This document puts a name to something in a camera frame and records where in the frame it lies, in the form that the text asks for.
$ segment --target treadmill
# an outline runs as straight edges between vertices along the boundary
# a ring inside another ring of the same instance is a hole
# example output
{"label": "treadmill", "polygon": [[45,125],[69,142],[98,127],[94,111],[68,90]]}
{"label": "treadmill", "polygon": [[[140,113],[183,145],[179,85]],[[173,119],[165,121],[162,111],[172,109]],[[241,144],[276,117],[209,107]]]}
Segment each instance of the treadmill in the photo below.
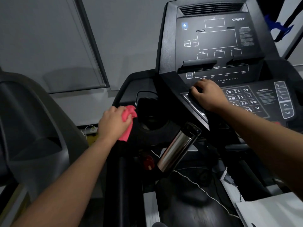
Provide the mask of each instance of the treadmill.
{"label": "treadmill", "polygon": [[[134,105],[138,118],[128,141],[117,142],[108,158],[104,226],[146,226],[143,192],[160,178],[154,177],[140,158],[154,157],[151,151],[160,155],[186,122],[201,130],[195,143],[200,149],[188,152],[179,164],[190,160],[195,166],[203,154],[215,150],[245,201],[271,196],[267,186],[278,177],[229,124],[204,110],[191,96],[190,87],[204,78],[217,83],[231,104],[303,131],[302,78],[279,57],[256,0],[168,2],[156,68],[128,76],[113,103],[115,107]],[[150,164],[156,165],[157,159]],[[163,200],[163,196],[157,200],[158,206]],[[163,221],[165,214],[159,212]],[[193,221],[195,214],[191,215],[186,226],[199,226]],[[234,226],[229,221],[224,225]],[[179,222],[173,226],[185,225]]]}

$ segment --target red cloth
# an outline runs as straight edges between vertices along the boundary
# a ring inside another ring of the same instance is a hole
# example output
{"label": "red cloth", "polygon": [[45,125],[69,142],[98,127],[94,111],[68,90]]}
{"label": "red cloth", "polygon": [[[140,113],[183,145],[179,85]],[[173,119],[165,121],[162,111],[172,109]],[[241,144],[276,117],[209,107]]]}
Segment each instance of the red cloth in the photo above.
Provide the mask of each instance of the red cloth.
{"label": "red cloth", "polygon": [[[122,113],[122,121],[125,122],[127,120],[127,117],[129,115],[132,116],[132,118],[137,118],[137,113],[135,112],[135,106],[132,105],[128,105],[126,106],[126,110],[123,111]],[[133,121],[131,120],[131,124],[128,126],[127,130],[123,133],[123,135],[121,135],[121,137],[118,139],[120,141],[127,141],[129,138],[129,134],[131,133],[131,129],[132,129],[132,123]]]}

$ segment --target forearm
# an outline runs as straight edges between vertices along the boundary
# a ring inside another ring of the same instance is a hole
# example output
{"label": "forearm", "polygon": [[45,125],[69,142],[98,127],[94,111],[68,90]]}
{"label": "forearm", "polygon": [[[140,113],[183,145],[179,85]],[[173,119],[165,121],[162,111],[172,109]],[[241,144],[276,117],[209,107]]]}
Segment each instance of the forearm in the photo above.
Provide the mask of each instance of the forearm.
{"label": "forearm", "polygon": [[217,113],[224,118],[261,160],[303,198],[303,135],[269,122],[233,105]]}
{"label": "forearm", "polygon": [[97,140],[14,223],[17,226],[78,226],[114,142]]}

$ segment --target white cable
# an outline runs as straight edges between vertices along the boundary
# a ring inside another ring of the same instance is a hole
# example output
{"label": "white cable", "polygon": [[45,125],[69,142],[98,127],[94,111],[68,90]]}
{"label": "white cable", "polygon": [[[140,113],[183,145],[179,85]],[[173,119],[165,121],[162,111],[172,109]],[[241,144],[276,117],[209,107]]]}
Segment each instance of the white cable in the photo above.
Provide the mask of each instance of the white cable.
{"label": "white cable", "polygon": [[85,134],[86,140],[87,140],[86,129],[87,129],[89,126],[92,126],[92,127],[94,127],[95,129],[97,129],[94,125],[88,125],[88,126],[84,129],[84,134]]}
{"label": "white cable", "polygon": [[155,156],[157,156],[158,158],[160,158],[160,156],[158,156],[153,150],[152,150],[152,152],[154,153]]}
{"label": "white cable", "polygon": [[[177,173],[180,174],[182,177],[187,178],[191,183],[194,183],[193,181],[191,181],[191,179],[189,179],[188,177],[184,176],[184,175],[181,174],[180,172],[178,172],[178,171],[176,171],[176,170],[174,170],[174,172],[177,172]],[[213,197],[211,197],[205,190],[203,190],[203,189],[199,186],[198,183],[194,183],[194,184],[196,184],[204,193],[206,193],[206,195],[207,195],[208,197],[210,197],[211,199],[213,199],[213,200],[215,200],[216,202],[218,202],[216,199],[214,199]],[[220,202],[218,202],[218,204],[221,205],[221,206],[227,211],[227,213],[228,213],[230,216],[233,216],[233,217],[236,217],[236,218],[241,219],[240,217],[231,214],[231,213],[225,208],[225,206],[222,205]]]}

